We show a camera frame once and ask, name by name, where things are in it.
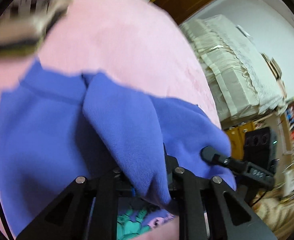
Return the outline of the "purple zip hoodie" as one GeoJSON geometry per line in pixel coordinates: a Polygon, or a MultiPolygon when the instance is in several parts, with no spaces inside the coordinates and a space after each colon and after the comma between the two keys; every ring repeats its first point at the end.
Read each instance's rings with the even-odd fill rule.
{"type": "Polygon", "coordinates": [[[75,178],[119,167],[138,198],[120,202],[118,239],[148,239],[174,219],[165,156],[196,176],[230,170],[209,166],[210,146],[230,156],[227,135],[202,111],[177,98],[158,98],[113,82],[104,73],[64,76],[35,61],[19,85],[0,98],[0,196],[17,235],[75,178]]]}

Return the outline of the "wooden drawer cabinet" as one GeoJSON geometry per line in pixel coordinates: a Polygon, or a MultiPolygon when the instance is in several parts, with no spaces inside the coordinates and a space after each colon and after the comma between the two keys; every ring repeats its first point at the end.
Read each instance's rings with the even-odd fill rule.
{"type": "Polygon", "coordinates": [[[224,132],[231,142],[232,157],[242,160],[244,156],[245,135],[247,132],[254,131],[255,125],[253,121],[243,122],[237,126],[229,127],[224,132]]]}

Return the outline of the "black speaker box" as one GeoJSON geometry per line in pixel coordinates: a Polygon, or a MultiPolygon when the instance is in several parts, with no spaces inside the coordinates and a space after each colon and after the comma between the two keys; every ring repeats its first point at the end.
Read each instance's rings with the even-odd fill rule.
{"type": "Polygon", "coordinates": [[[270,127],[256,129],[245,134],[243,161],[253,163],[272,174],[276,173],[277,134],[270,127]]]}

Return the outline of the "beige lace covered furniture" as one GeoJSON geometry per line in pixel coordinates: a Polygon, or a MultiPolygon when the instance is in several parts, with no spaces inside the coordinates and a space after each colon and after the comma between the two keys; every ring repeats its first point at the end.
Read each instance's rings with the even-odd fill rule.
{"type": "Polygon", "coordinates": [[[263,54],[224,15],[180,25],[201,64],[220,122],[282,114],[286,96],[263,54]]]}

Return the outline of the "pink bed blanket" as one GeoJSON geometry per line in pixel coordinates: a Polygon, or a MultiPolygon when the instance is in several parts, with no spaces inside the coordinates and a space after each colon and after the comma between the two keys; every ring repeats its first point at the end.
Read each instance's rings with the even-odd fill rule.
{"type": "Polygon", "coordinates": [[[36,57],[65,75],[102,70],[124,85],[188,101],[220,125],[194,51],[170,16],[146,0],[73,0],[36,57]]]}

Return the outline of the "dark grey folded garment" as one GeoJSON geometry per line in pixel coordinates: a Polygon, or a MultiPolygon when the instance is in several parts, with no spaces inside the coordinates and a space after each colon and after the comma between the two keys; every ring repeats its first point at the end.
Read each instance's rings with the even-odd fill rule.
{"type": "Polygon", "coordinates": [[[67,9],[56,12],[38,38],[29,38],[5,45],[0,45],[0,57],[22,57],[33,54],[42,45],[53,26],[67,13],[67,9]]]}

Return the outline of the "cream fleece folded garment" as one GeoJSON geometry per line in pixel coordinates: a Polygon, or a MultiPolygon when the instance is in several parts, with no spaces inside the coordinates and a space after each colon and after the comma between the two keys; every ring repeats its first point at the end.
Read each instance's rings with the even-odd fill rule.
{"type": "Polygon", "coordinates": [[[12,4],[0,17],[0,46],[31,41],[63,16],[72,0],[28,0],[12,4]]]}

